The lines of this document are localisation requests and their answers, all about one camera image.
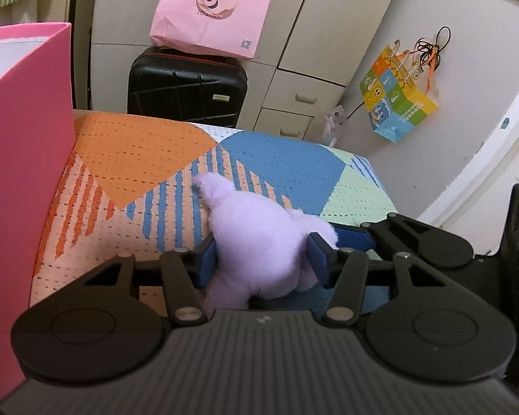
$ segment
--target cabinet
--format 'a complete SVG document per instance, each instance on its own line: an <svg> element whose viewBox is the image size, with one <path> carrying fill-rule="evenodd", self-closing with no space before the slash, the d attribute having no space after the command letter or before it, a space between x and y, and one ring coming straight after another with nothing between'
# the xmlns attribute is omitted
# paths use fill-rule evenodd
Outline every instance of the cabinet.
<svg viewBox="0 0 519 415"><path fill-rule="evenodd" d="M95 0L93 109L125 112L130 65L150 45L158 1ZM311 117L337 104L389 2L271 0L256 57L243 63L248 94L237 127L303 138Z"/></svg>

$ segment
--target hard shell suitcase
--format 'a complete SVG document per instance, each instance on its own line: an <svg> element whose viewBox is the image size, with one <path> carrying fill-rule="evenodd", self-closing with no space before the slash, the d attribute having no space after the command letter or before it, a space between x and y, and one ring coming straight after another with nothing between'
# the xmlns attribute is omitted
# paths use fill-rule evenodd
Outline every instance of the hard shell suitcase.
<svg viewBox="0 0 519 415"><path fill-rule="evenodd" d="M151 47L130 68L127 112L233 128L247 88L235 59Z"/></svg>

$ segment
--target plush toy body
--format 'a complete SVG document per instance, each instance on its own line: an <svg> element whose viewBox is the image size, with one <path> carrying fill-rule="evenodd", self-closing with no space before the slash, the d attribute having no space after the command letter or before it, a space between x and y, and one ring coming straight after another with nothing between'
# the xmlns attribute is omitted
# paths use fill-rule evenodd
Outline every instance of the plush toy body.
<svg viewBox="0 0 519 415"><path fill-rule="evenodd" d="M301 211L287 211L262 195L239 192L216 173L195 176L194 184L210 209L219 258L206 289L206 313L247 309L252 296L280 298L316 284L306 259L306 238L319 232L334 247L337 236L330 224Z"/></svg>

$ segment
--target metal pin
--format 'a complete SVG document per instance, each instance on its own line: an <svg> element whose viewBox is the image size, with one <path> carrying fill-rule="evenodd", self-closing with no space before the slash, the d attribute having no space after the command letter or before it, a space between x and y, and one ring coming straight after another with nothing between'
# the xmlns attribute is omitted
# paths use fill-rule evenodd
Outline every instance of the metal pin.
<svg viewBox="0 0 519 415"><path fill-rule="evenodd" d="M325 315L333 321L350 321L354 318L354 311L349 307L331 307Z"/></svg>
<svg viewBox="0 0 519 415"><path fill-rule="evenodd" d="M202 311L198 307L184 306L175 311L175 317L180 321L198 321Z"/></svg>

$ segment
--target ribbed gray panel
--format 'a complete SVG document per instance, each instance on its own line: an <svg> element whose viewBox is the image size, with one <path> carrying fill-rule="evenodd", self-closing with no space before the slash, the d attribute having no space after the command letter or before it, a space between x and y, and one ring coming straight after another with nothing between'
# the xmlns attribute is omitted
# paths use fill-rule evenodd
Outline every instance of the ribbed gray panel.
<svg viewBox="0 0 519 415"><path fill-rule="evenodd" d="M323 328L310 312L220 311L207 325L175 331L130 376L90 388L28 381L1 408L8 415L518 415L519 400L496 380L432 387L397 376L352 331Z"/></svg>

